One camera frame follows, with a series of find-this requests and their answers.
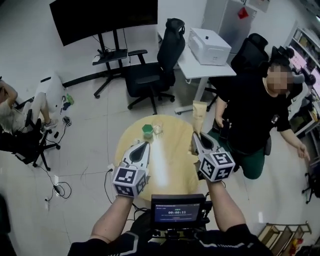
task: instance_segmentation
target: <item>refrigerator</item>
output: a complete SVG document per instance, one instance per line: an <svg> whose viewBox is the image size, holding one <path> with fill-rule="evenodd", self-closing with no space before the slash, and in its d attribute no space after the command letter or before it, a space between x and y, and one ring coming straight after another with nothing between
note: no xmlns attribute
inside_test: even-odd
<svg viewBox="0 0 320 256"><path fill-rule="evenodd" d="M245 8L248 17L241 19L238 13L242 8ZM231 46L228 64L249 36L256 13L239 0L207 0L201 28L215 31Z"/></svg>

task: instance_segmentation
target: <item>green pants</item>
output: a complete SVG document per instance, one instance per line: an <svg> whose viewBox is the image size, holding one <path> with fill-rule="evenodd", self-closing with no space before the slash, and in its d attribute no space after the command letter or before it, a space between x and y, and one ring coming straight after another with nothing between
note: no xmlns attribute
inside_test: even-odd
<svg viewBox="0 0 320 256"><path fill-rule="evenodd" d="M246 178L256 180L260 177L265 164L264 148L253 154L245 154L233 148L227 140L221 139L219 133L211 130L208 132L208 135L215 138L219 145L231 154L235 163L242 167Z"/></svg>

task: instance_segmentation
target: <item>man in black shirt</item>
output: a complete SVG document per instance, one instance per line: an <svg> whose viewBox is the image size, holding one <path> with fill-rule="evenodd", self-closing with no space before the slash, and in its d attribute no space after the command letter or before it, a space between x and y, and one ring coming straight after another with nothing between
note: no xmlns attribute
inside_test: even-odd
<svg viewBox="0 0 320 256"><path fill-rule="evenodd" d="M133 198L118 195L107 212L94 225L90 240L73 243L68 256L272 256L271 251L250 233L243 213L222 182L207 181L207 185L215 221L220 230L199 230L193 239L166 240L161 245L148 242L149 238L142 230L143 227L141 230L139 227L131 228L130 232L121 235Z"/></svg>
<svg viewBox="0 0 320 256"><path fill-rule="evenodd" d="M264 147L273 127L297 149L300 158L310 160L306 146L293 133L288 121L286 92L293 86L288 66L275 62L266 78L242 73L227 81L219 90L215 121L220 128L224 118L231 123L228 139L221 139L214 128L208 134L230 151L245 177L251 180L260 177L265 163Z"/></svg>

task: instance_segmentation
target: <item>brown paper bag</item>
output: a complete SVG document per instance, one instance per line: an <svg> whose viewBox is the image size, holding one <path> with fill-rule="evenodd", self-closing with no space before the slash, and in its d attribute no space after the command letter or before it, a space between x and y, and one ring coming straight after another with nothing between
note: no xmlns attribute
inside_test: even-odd
<svg viewBox="0 0 320 256"><path fill-rule="evenodd" d="M193 101L193 131L200 135L202 126L204 124L206 113L207 113L207 103L201 101Z"/></svg>

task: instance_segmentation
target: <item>green bottle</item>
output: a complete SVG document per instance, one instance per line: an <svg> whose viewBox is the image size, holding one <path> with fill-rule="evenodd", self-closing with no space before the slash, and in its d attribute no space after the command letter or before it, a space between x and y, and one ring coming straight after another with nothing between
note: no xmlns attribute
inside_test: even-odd
<svg viewBox="0 0 320 256"><path fill-rule="evenodd" d="M69 95L68 93L66 94L66 99L68 100L68 102L73 105L75 103L74 99L71 97L71 95Z"/></svg>

